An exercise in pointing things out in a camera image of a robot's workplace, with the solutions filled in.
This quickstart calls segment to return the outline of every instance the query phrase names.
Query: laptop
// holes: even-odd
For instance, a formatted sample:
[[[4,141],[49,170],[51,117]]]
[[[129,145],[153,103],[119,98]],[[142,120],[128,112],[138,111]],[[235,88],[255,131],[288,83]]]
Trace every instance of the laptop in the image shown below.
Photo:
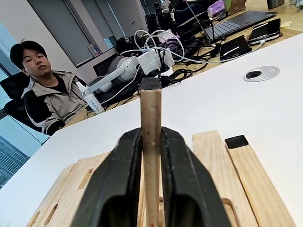
[[[227,37],[231,34],[244,30],[247,27],[251,27],[259,22],[265,21],[276,15],[275,12],[259,12],[259,11],[247,11],[224,22],[220,22],[214,25],[214,37],[212,27],[204,29],[204,33],[209,41],[220,40],[223,36]]]

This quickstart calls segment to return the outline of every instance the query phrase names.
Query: office chair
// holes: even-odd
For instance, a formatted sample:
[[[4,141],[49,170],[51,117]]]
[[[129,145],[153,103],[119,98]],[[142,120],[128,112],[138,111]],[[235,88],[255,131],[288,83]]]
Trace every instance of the office chair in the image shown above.
[[[42,132],[42,128],[36,127],[30,121],[24,106],[24,101],[21,99],[23,90],[28,87],[28,84],[29,78],[23,72],[19,72],[0,81],[3,90],[8,94],[9,98],[12,99],[5,104],[4,111],[33,130]]]

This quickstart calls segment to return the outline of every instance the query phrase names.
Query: desk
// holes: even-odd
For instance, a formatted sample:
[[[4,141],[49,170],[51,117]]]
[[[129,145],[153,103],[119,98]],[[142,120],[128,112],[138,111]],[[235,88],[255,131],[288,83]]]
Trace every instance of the desk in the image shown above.
[[[302,42],[303,34],[297,35],[162,91],[162,125],[178,131],[190,149],[194,133],[244,134],[298,227],[303,227]],[[258,83],[243,80],[262,65],[278,66],[280,74]],[[57,131],[0,190],[0,227],[25,226],[66,166],[111,151],[124,132],[140,124],[135,100]]]
[[[283,36],[278,38],[278,39],[275,39],[275,40],[272,40],[272,41],[269,41],[269,42],[266,42],[261,48],[264,48],[264,47],[267,47],[267,46],[270,46],[270,45],[273,45],[273,44],[276,44],[280,41],[283,41],[285,39],[288,39],[290,37],[293,37],[295,35],[298,35],[300,33],[303,32],[303,13],[300,13],[300,12],[297,12],[297,8],[295,6],[291,6],[289,5],[289,1],[288,0],[285,0],[285,4],[282,5],[282,6],[279,6],[277,8],[274,8],[274,9],[268,9],[267,8],[267,2],[266,0],[248,0],[246,2],[246,9],[245,10],[242,10],[236,14],[233,14],[232,16],[230,17],[227,17],[225,20],[228,20],[232,17],[235,17],[245,11],[248,11],[248,10],[255,10],[255,11],[269,11],[269,12],[277,12],[277,16],[275,16],[274,18],[271,18],[267,21],[270,21],[270,20],[273,20],[275,18],[281,18],[281,23],[284,23],[284,22],[288,22],[288,21],[292,21],[292,23],[290,24],[289,27],[287,28],[282,28],[281,29],[281,32],[283,33]],[[251,34],[251,31],[253,29],[254,26],[252,27],[249,27],[241,32],[238,32],[238,33],[235,33],[229,37],[226,38],[226,40],[224,42],[228,42],[234,38],[237,38],[241,35],[244,35],[245,37],[249,36]],[[206,48],[204,50],[201,50],[199,53],[200,55],[202,55],[203,53],[205,52],[208,52],[209,50],[211,50],[211,48]],[[211,61],[219,61],[220,60],[220,57],[217,56],[216,58],[212,58]],[[222,63],[211,63],[211,64],[208,64],[204,69],[203,71],[207,71],[207,70],[210,70],[214,67],[217,67],[218,65],[220,65]],[[201,68],[203,66],[203,64],[201,65],[189,65],[187,66],[186,68],[187,69],[190,69],[190,70],[197,70],[198,68]],[[178,70],[178,69],[182,69],[184,68],[185,66],[184,65],[175,65],[174,66],[174,70]]]
[[[271,9],[271,10],[268,10],[267,8],[267,3],[266,3],[266,0],[248,0],[246,2],[246,10],[256,10],[256,11],[272,11],[272,12],[277,12],[278,15],[276,16],[276,18],[281,18],[281,23],[284,23],[284,22],[287,22],[287,21],[292,21],[292,23],[290,24],[289,27],[287,28],[282,28],[282,32],[283,32],[283,36],[278,38],[278,39],[275,39],[275,40],[272,40],[272,41],[269,41],[269,42],[266,42],[261,48],[264,48],[264,47],[267,47],[267,46],[270,46],[270,45],[273,45],[273,44],[276,44],[280,41],[283,41],[285,39],[288,39],[290,37],[293,37],[295,35],[298,35],[300,33],[303,32],[303,13],[302,12],[297,12],[297,8],[295,6],[291,6],[289,5],[289,2],[288,0],[286,0],[286,3],[280,7],[277,7],[275,9]],[[236,15],[238,14],[241,14],[245,12],[245,10],[239,12],[239,13],[236,13],[234,15],[232,15],[232,17],[235,17]],[[248,35],[250,35],[251,31],[253,29],[253,26],[250,27],[250,28],[247,28],[241,32],[238,32],[232,36],[229,36],[226,38],[226,42],[229,41],[229,40],[232,40],[236,37],[239,37],[241,35],[245,35],[245,37],[247,37]],[[200,55],[202,55],[203,53],[209,51],[210,48],[206,48],[205,50],[201,50],[199,53]],[[219,56],[216,57],[216,58],[212,58],[211,61],[218,61],[220,60]],[[218,65],[220,65],[222,63],[211,63],[211,64],[208,64],[202,71],[207,71],[207,70],[210,70],[214,67],[217,67]],[[196,70],[198,68],[201,68],[201,65],[189,65],[189,66],[185,66],[185,65],[175,65],[173,67],[174,70],[178,70],[178,69],[182,69],[182,68],[187,68],[187,69],[190,69],[190,70]],[[139,97],[138,96],[135,96],[133,97],[132,99],[130,100],[123,100],[121,101],[120,103],[118,104],[113,104],[111,105],[108,110],[114,108],[114,107],[117,107],[117,106],[121,106],[125,101],[127,102],[131,102],[133,100],[136,100],[138,99]],[[94,113],[91,113],[89,115],[89,117],[92,117],[94,116],[95,114]],[[66,127],[72,125],[72,124],[75,124],[75,123],[78,123],[80,121],[83,121],[87,119],[87,115],[86,115],[86,112],[85,111],[80,111],[77,115],[75,115],[74,119],[72,119],[67,125]]]

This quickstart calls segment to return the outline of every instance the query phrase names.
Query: plastic bottle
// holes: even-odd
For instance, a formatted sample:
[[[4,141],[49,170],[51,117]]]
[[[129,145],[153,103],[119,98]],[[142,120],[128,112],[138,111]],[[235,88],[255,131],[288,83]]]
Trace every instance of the plastic bottle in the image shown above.
[[[87,102],[87,104],[91,107],[91,109],[96,113],[103,113],[105,110],[101,106],[100,102],[96,99],[94,94],[80,82],[76,83],[80,92],[82,93],[82,98]]]

